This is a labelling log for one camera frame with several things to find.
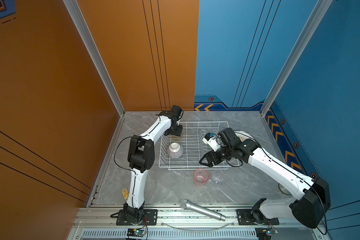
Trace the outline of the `striped ceramic bowl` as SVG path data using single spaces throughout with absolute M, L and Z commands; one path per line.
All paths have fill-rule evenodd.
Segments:
M 168 146 L 167 154 L 169 158 L 179 159 L 184 153 L 184 148 L 179 143 L 171 143 Z

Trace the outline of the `pink glass cup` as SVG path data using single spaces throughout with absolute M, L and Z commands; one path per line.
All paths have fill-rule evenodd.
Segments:
M 198 168 L 193 173 L 193 179 L 197 186 L 204 186 L 209 180 L 209 173 L 204 168 Z

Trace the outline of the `clear glass cup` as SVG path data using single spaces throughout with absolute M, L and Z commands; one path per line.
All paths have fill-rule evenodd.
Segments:
M 214 185 L 222 185 L 225 183 L 225 175 L 221 172 L 216 172 L 212 175 L 211 181 Z

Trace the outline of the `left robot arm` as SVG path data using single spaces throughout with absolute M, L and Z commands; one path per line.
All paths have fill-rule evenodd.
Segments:
M 139 223 L 144 215 L 144 191 L 149 170 L 155 162 L 155 144 L 163 135 L 180 137 L 183 126 L 179 124 L 183 116 L 181 107 L 173 105 L 169 111 L 162 111 L 157 120 L 142 134 L 130 137 L 128 170 L 131 171 L 129 196 L 123 205 L 125 218 Z

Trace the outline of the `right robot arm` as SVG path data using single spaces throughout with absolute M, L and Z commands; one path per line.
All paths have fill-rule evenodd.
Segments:
M 232 128 L 207 133 L 203 142 L 211 151 L 202 156 L 201 165 L 212 168 L 236 159 L 261 170 L 290 193 L 288 199 L 257 201 L 251 209 L 253 222 L 262 225 L 271 219 L 288 218 L 315 229 L 326 220 L 331 200 L 329 184 L 324 179 L 313 179 L 292 169 L 268 153 L 254 137 Z

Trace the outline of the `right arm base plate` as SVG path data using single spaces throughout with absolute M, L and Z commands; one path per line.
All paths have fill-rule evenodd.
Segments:
M 265 226 L 265 225 L 273 225 L 278 226 L 280 224 L 278 218 L 273 219 L 263 219 L 257 222 L 255 217 L 252 215 L 252 210 L 250 209 L 237 209 L 237 220 L 240 226 Z

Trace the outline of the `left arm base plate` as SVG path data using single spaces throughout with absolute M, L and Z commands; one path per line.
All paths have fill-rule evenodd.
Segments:
M 126 210 L 120 210 L 118 212 L 118 217 L 116 220 L 117 226 L 143 226 L 147 224 L 148 226 L 155 226 L 158 220 L 158 210 L 157 209 L 143 209 L 129 213 Z

